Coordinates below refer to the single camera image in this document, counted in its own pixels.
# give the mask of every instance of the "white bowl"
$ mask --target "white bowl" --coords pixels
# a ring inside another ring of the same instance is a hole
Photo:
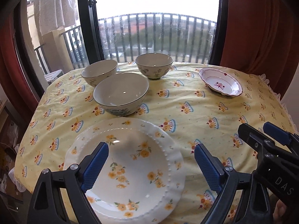
[[[87,200],[103,224],[159,223],[175,208],[185,183],[183,157],[172,138],[136,118],[103,120],[82,132],[65,155],[79,164],[99,142],[109,156]]]
[[[143,75],[158,80],[169,71],[173,60],[169,55],[148,53],[138,56],[135,62]]]
[[[207,67],[200,70],[199,76],[210,89],[224,96],[239,96],[243,92],[237,79],[225,71]]]
[[[93,97],[108,113],[126,116],[137,111],[148,89],[147,78],[136,73],[119,73],[101,81]]]
[[[81,76],[90,86],[97,86],[105,78],[116,74],[117,61],[101,60],[95,62],[81,72]]]

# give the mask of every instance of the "plate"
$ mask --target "plate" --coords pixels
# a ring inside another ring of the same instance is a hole
[[[216,68],[203,68],[199,76],[210,89],[222,95],[239,96],[243,92],[241,84],[234,77]]]
[[[109,156],[86,192],[103,224],[159,223],[175,208],[185,183],[183,157],[172,138],[136,118],[101,121],[86,129],[65,156],[64,170],[105,141]]]

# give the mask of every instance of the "blue gripper pad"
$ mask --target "blue gripper pad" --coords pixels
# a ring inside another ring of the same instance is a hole
[[[263,126],[264,133],[278,141],[281,145],[289,145],[291,143],[289,134],[278,126],[266,122]]]
[[[107,160],[108,154],[109,147],[107,144],[104,144],[86,168],[83,174],[83,183],[81,185],[83,193],[86,193],[86,191],[91,189],[95,184],[95,181]]]
[[[194,157],[195,160],[200,167],[210,189],[212,191],[216,191],[219,194],[222,191],[222,184],[221,184],[221,173],[219,172],[218,164],[214,161],[213,156],[207,151],[204,151],[205,146],[203,144],[198,144],[194,150]]]

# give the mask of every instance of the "glass pane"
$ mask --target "glass pane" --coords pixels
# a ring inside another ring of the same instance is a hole
[[[219,0],[96,0],[106,59],[127,62],[160,52],[209,62]]]
[[[60,12],[55,3],[61,4]],[[21,17],[25,14],[23,37],[27,50],[36,55],[30,60],[40,81],[50,84],[62,74],[89,65],[77,0],[27,0]]]

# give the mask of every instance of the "yellow tablecloth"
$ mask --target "yellow tablecloth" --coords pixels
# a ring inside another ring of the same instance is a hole
[[[200,79],[198,72],[204,67],[207,65],[173,63],[162,80],[149,82],[144,104],[130,116],[163,128],[177,142],[184,157],[185,189],[177,207],[163,224],[200,223],[216,198],[195,162],[193,149],[197,143],[204,143],[223,164],[251,173],[257,159],[253,149],[238,138],[241,123],[247,122],[262,130],[264,122],[270,121],[295,132],[288,114],[257,76],[210,66],[230,73],[243,87],[242,95],[223,97],[212,92]],[[23,137],[15,176],[30,192],[42,169],[63,168],[66,151],[78,134],[100,120],[114,117],[93,100],[93,87],[80,76],[81,71],[73,70],[48,87]],[[139,73],[134,62],[119,64],[119,71]],[[83,125],[79,129],[76,123],[80,121]],[[227,221],[234,216],[239,197],[240,193],[235,197]],[[70,219],[76,220],[70,203],[66,201],[65,205]]]

